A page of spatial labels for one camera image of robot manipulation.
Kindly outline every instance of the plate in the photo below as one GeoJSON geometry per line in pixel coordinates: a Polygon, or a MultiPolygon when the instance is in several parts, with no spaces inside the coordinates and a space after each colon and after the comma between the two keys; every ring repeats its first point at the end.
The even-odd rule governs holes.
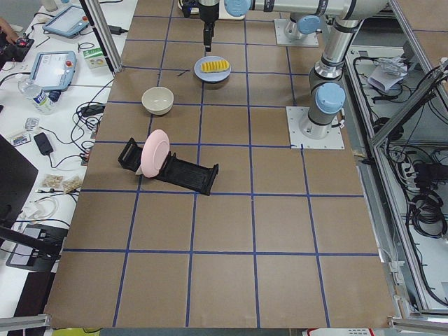
{"type": "Polygon", "coordinates": [[[221,61],[224,60],[224,58],[219,56],[206,56],[201,59],[199,59],[195,64],[195,74],[199,79],[202,79],[204,82],[208,83],[218,83],[221,81],[224,81],[229,75],[232,70],[232,67],[229,66],[229,69],[222,72],[211,72],[211,73],[204,73],[201,71],[201,65],[204,62],[212,62],[212,61],[221,61]]]}
{"type": "Polygon", "coordinates": [[[144,176],[157,176],[169,153],[169,139],[165,132],[156,129],[149,134],[141,152],[140,168],[144,176]]]}

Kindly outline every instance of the blue joint cap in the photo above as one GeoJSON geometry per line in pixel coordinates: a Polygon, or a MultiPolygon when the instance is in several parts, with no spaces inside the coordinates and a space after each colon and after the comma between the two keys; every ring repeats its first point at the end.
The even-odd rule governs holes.
{"type": "Polygon", "coordinates": [[[245,15],[251,8],[251,0],[224,0],[224,7],[231,16],[245,15]]]}
{"type": "Polygon", "coordinates": [[[305,35],[314,33],[320,26],[321,19],[317,15],[304,16],[297,23],[297,29],[305,35]]]}
{"type": "Polygon", "coordinates": [[[318,87],[316,105],[326,114],[335,114],[342,109],[345,102],[345,91],[336,83],[325,83],[318,87]]]}

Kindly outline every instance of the metal frame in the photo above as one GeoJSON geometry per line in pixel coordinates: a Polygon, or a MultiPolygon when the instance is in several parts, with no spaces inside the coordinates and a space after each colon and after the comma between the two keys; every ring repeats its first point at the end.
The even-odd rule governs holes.
{"type": "Polygon", "coordinates": [[[50,326],[50,316],[47,314],[38,316],[0,318],[0,332],[48,326],[50,326]]]}

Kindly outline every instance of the electronic device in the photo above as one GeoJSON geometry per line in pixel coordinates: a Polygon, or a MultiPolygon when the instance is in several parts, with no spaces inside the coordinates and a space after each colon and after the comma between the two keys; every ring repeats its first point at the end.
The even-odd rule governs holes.
{"type": "Polygon", "coordinates": [[[16,44],[10,44],[6,35],[0,34],[0,66],[6,62],[22,62],[33,43],[33,39],[21,37],[16,44]]]}
{"type": "Polygon", "coordinates": [[[73,79],[75,68],[76,55],[73,51],[40,52],[30,78],[44,91],[64,91],[73,79]]]}
{"type": "Polygon", "coordinates": [[[23,251],[23,246],[28,246],[29,252],[20,253],[26,258],[21,260],[12,253],[6,264],[26,270],[50,271],[60,253],[59,242],[62,243],[67,230],[47,225],[28,225],[25,233],[11,229],[33,189],[38,170],[2,136],[0,158],[3,158],[0,160],[0,244],[8,240],[19,244],[15,247],[17,253],[20,253],[17,249],[23,251]]]}
{"type": "Polygon", "coordinates": [[[103,113],[105,104],[92,104],[80,108],[80,113],[84,118],[95,116],[97,114],[103,113]]]}
{"type": "Polygon", "coordinates": [[[72,38],[87,28],[89,20],[79,6],[70,6],[48,21],[43,30],[49,33],[72,38]]]}
{"type": "Polygon", "coordinates": [[[53,152],[53,147],[45,133],[36,134],[34,140],[42,155],[49,155],[53,152]]]}

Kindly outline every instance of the small box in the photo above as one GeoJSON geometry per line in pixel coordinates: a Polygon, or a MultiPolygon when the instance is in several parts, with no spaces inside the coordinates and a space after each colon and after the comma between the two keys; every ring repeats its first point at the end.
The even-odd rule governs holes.
{"type": "Polygon", "coordinates": [[[107,65],[106,58],[104,58],[101,48],[84,50],[83,54],[84,60],[91,69],[107,65]]]}

